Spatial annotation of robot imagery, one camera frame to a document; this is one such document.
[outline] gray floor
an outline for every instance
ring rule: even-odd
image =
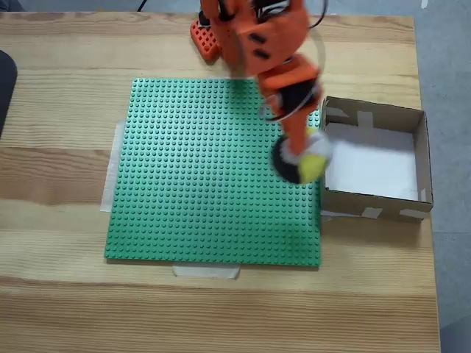
[[[321,0],[306,0],[319,13]],[[130,11],[140,0],[21,0],[28,11]],[[196,12],[197,0],[148,0],[144,11]],[[329,13],[416,19],[422,104],[428,114],[440,326],[471,313],[471,2],[330,0]]]

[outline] black cable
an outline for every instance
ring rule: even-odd
[[[143,0],[143,1],[141,2],[141,5],[140,5],[139,8],[138,8],[138,13],[139,13],[140,11],[142,11],[142,8],[144,7],[144,5],[145,5],[146,3],[147,3],[147,0]]]
[[[318,25],[321,24],[322,20],[324,19],[325,17],[325,14],[327,13],[327,7],[329,6],[329,0],[324,0],[324,5],[322,6],[322,13],[321,13],[321,17],[319,17],[319,20],[317,20],[317,22],[315,24],[311,24],[309,26],[309,29],[313,29],[314,27],[317,27]]]
[[[329,6],[329,0],[323,0],[321,16],[319,17],[319,19],[316,21],[315,24],[311,24],[309,26],[309,29],[313,29],[314,27],[317,27],[318,25],[320,25],[322,20],[324,20],[325,15],[327,14],[328,6]],[[284,9],[286,9],[286,8],[287,7],[284,7],[284,6],[275,6],[275,7],[270,7],[268,9],[264,10],[264,11],[261,8],[255,9],[256,12],[257,12],[258,22],[259,23],[266,22],[271,17],[270,16],[271,12],[277,10],[277,13],[272,14],[272,15],[278,15],[278,14],[282,13],[284,11]]]

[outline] yellow object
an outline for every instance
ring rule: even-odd
[[[307,154],[301,157],[298,165],[301,184],[307,184],[319,178],[327,168],[327,163],[327,158],[319,154]]]

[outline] cardboard flap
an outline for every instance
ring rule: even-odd
[[[414,132],[423,115],[421,110],[331,96],[323,111],[328,122],[356,126],[371,122],[371,127],[401,132]]]
[[[428,146],[427,116],[425,113],[414,132],[414,148],[416,155],[417,190],[419,200],[433,204],[432,172],[430,150]]]
[[[327,189],[322,191],[321,200],[324,211],[407,222],[421,221],[432,209],[432,204],[426,202]]]

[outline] black object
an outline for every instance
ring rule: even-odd
[[[17,75],[18,72],[13,59],[0,50],[0,137],[7,118]]]
[[[287,182],[292,182],[293,184],[300,184],[301,177],[300,173],[297,170],[297,165],[292,165],[285,162],[281,158],[281,144],[286,140],[285,136],[278,138],[276,144],[273,146],[272,150],[272,162],[273,167],[278,172],[278,174]]]
[[[258,23],[262,24],[268,21],[273,15],[279,15],[284,12],[284,10],[289,8],[289,3],[281,5],[285,3],[281,0],[253,0],[252,5],[255,8],[257,13]],[[322,0],[322,12],[316,23],[311,24],[309,29],[313,29],[321,24],[322,20],[324,20],[325,15],[327,14],[327,8],[329,7],[329,0]]]
[[[265,44],[266,38],[259,35],[258,33],[252,32],[249,34],[249,38],[253,40],[254,42],[257,42],[259,44]]]
[[[285,114],[304,108],[306,105],[314,102],[314,95],[312,90],[316,85],[315,79],[309,79],[307,81],[294,83],[293,85],[285,86],[280,88],[282,106],[281,109]]]
[[[228,22],[234,19],[236,14],[229,14],[229,11],[227,10],[225,0],[219,0],[219,20],[223,22]]]
[[[145,5],[146,3],[147,3],[147,0],[144,0],[144,1],[141,2],[141,5],[140,5],[139,8],[138,8],[138,13],[139,13],[140,11],[142,11],[142,8],[144,7],[144,5]]]
[[[270,54],[262,49],[256,49],[252,52],[256,57],[260,57],[261,59],[268,60],[270,58]]]
[[[198,22],[199,22],[199,25],[200,26],[204,26],[204,27],[208,27],[210,26],[210,21],[209,19],[205,16],[205,14],[203,13],[203,11],[199,11],[199,14],[198,14]]]

